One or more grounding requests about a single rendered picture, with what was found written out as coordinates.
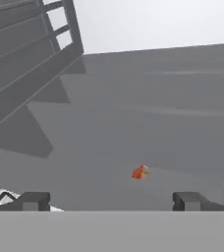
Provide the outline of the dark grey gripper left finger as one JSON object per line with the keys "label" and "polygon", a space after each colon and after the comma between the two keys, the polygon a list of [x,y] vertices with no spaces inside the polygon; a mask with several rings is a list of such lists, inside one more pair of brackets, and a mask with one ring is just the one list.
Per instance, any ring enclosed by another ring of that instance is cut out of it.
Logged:
{"label": "dark grey gripper left finger", "polygon": [[18,198],[9,192],[0,194],[0,201],[8,196],[11,202],[0,205],[0,212],[49,212],[49,192],[25,192]]}

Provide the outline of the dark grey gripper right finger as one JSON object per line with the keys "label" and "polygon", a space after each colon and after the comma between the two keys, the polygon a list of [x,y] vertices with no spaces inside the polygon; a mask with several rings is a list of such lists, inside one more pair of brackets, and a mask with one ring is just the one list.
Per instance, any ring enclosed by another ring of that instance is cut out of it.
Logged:
{"label": "dark grey gripper right finger", "polygon": [[174,211],[224,212],[224,205],[211,202],[198,192],[174,192]]}

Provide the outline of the small orange yogurt cup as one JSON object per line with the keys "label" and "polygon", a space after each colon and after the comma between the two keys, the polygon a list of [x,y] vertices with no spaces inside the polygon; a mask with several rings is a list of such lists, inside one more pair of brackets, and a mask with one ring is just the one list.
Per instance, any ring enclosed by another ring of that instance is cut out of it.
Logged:
{"label": "small orange yogurt cup", "polygon": [[141,165],[135,168],[132,172],[133,179],[147,178],[148,175],[149,175],[149,168],[146,165]]}

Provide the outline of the grey slatted cabinet door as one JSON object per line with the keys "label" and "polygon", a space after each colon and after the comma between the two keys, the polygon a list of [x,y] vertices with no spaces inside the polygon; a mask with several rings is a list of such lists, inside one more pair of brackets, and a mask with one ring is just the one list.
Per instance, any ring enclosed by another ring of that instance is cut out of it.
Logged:
{"label": "grey slatted cabinet door", "polygon": [[74,0],[0,0],[0,124],[83,53]]}

